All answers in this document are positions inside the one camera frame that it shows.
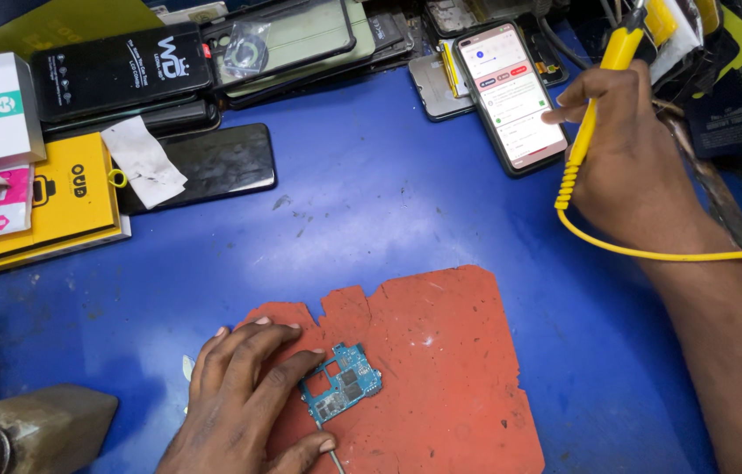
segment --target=transparent plastic bag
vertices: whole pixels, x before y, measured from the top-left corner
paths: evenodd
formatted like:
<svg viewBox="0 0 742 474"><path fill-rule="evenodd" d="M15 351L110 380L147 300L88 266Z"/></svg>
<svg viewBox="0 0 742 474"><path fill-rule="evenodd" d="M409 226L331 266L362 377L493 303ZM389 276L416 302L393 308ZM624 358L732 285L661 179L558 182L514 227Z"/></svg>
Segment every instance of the transparent plastic bag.
<svg viewBox="0 0 742 474"><path fill-rule="evenodd" d="M224 53L225 72L237 78L260 73L268 62L269 29L271 23L235 22Z"/></svg>

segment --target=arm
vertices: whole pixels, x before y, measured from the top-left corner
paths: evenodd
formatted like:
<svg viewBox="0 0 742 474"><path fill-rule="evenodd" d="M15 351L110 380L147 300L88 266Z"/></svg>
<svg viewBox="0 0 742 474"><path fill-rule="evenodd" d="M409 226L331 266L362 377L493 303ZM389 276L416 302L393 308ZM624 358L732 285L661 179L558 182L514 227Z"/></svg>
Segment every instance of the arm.
<svg viewBox="0 0 742 474"><path fill-rule="evenodd" d="M218 328L198 353L184 424L160 459L158 474L301 474L335 449L333 434L313 432L275 459L266 441L292 388L324 361L324 350L299 351L260 380L262 363L297 340L300 326L261 318Z"/></svg>
<svg viewBox="0 0 742 474"><path fill-rule="evenodd" d="M695 198L674 140L652 109L649 75L591 69L546 122L578 122L597 98L597 128L571 202L620 244L644 251L737 250ZM742 262L638 260L681 343L720 469L742 472Z"/></svg>

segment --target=rubber mat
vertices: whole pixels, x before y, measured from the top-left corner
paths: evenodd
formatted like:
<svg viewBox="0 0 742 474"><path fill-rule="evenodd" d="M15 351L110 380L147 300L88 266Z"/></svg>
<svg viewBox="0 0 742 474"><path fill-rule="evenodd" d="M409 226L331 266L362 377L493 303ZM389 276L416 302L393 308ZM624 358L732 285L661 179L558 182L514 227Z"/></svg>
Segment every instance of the rubber mat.
<svg viewBox="0 0 742 474"><path fill-rule="evenodd" d="M362 342L383 389L324 424L348 474L541 472L544 457L494 275L479 266L389 280L366 297L359 286L321 301L316 326L302 303L266 303L269 316L303 327L279 353ZM295 389L271 433L268 455L315 430ZM328 456L311 471L336 472Z"/></svg>

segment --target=yellow soldering iron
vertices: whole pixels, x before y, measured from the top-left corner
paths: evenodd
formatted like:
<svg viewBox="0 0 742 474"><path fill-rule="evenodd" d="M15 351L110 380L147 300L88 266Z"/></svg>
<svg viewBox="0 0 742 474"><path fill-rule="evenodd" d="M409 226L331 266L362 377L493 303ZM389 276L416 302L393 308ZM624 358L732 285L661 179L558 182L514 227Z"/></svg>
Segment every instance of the yellow soldering iron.
<svg viewBox="0 0 742 474"><path fill-rule="evenodd" d="M611 38L608 40L608 46L605 49L605 55L602 58L602 63L599 65L600 68L618 71L628 69L631 60L634 58L635 52L638 50L638 45L643 38L643 20L645 19L646 14L647 10L644 7L644 0L638 0L629 15L623 17L618 28L611 33ZM576 226L567 220L564 210L567 209L570 197L573 195L573 186L576 184L576 173L587 155L587 147L590 145L590 140L594 135L595 127L596 99L591 99L587 104L587 111L585 111L584 119L582 120L578 134L576 135L576 141L573 143L573 148L570 150L570 157L567 159L565 165L564 177L562 177L562 187L559 189L558 197L555 199L555 209L558 211L558 219L562 221L568 230L575 233L580 239L590 244L594 244L597 247L619 254L640 258L663 260L668 262L710 262L742 259L742 251L694 255L637 251L600 241L577 229Z"/></svg>

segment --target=smartphone displaying app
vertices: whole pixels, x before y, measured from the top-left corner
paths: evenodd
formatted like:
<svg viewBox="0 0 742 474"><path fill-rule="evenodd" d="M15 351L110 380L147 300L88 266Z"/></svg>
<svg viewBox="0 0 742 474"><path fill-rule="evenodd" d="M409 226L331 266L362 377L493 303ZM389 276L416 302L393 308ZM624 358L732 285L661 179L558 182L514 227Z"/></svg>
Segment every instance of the smartphone displaying app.
<svg viewBox="0 0 742 474"><path fill-rule="evenodd" d="M551 110L550 100L513 25L463 38L458 48L513 169L524 169L567 148L562 128L540 119Z"/></svg>

